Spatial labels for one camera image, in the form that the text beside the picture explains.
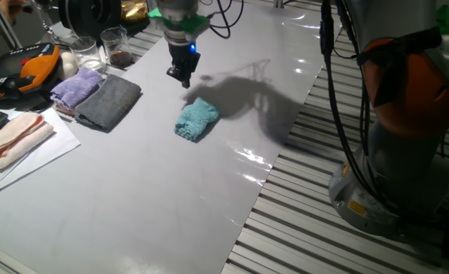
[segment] pink cloth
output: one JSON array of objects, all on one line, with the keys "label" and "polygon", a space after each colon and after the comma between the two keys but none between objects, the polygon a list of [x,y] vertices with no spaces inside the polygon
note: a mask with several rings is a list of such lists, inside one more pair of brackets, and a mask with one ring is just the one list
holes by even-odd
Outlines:
[{"label": "pink cloth", "polygon": [[20,159],[53,133],[38,113],[24,113],[0,130],[0,169]]}]

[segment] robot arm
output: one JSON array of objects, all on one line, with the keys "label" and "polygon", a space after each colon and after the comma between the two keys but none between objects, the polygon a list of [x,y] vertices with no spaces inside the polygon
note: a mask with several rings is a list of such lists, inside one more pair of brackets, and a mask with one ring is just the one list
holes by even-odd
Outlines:
[{"label": "robot arm", "polygon": [[158,9],[149,13],[150,18],[163,20],[164,37],[169,44],[172,66],[167,74],[190,86],[191,74],[201,56],[196,51],[196,39],[209,27],[209,19],[197,15],[198,0],[158,0]]},{"label": "robot arm", "polygon": [[[372,234],[397,234],[404,224],[443,226],[449,220],[444,207],[449,160],[435,153],[449,128],[449,36],[435,27],[435,1],[336,4],[354,43],[364,87],[361,145],[352,152],[331,80],[334,41],[331,8],[325,0],[321,49],[331,109],[349,162],[330,182],[332,204],[348,223]],[[362,117],[370,104],[378,121],[368,128],[369,121]]]}]

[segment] metal floor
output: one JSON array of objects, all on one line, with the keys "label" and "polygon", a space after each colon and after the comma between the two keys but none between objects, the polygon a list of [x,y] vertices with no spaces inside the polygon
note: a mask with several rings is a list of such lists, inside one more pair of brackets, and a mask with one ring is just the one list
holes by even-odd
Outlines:
[{"label": "metal floor", "polygon": [[[272,6],[272,1],[246,2]],[[286,8],[319,12],[320,4],[304,1]],[[162,32],[144,30],[130,39],[132,53],[139,59],[161,37]],[[335,47],[343,56],[354,54],[344,33]],[[339,111],[350,145],[355,148],[360,142],[360,71],[355,61],[338,56],[332,59]],[[109,65],[108,73],[123,72]],[[365,234],[338,216],[328,197],[328,183],[345,156],[327,92],[323,70],[222,273],[449,273],[449,263],[441,262],[440,231],[420,231],[418,240],[405,237],[392,241]],[[449,134],[445,153],[449,155]]]}]

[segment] white table surface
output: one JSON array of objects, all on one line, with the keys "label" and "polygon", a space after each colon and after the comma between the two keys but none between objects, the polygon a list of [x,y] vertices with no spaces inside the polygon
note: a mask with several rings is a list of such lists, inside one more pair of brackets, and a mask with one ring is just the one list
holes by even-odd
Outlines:
[{"label": "white table surface", "polygon": [[[0,192],[0,250],[39,273],[219,273],[323,64],[319,23],[246,5],[229,40],[198,38],[189,90],[158,42],[110,134],[72,123],[81,147]],[[198,143],[174,134],[195,96],[222,114]]]}]

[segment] brown liquid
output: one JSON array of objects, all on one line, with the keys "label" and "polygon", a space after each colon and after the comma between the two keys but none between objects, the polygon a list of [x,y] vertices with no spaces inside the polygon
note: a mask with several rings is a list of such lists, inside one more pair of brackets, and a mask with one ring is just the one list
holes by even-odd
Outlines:
[{"label": "brown liquid", "polygon": [[132,54],[126,51],[119,51],[110,57],[111,65],[121,68],[131,65],[132,61]]}]

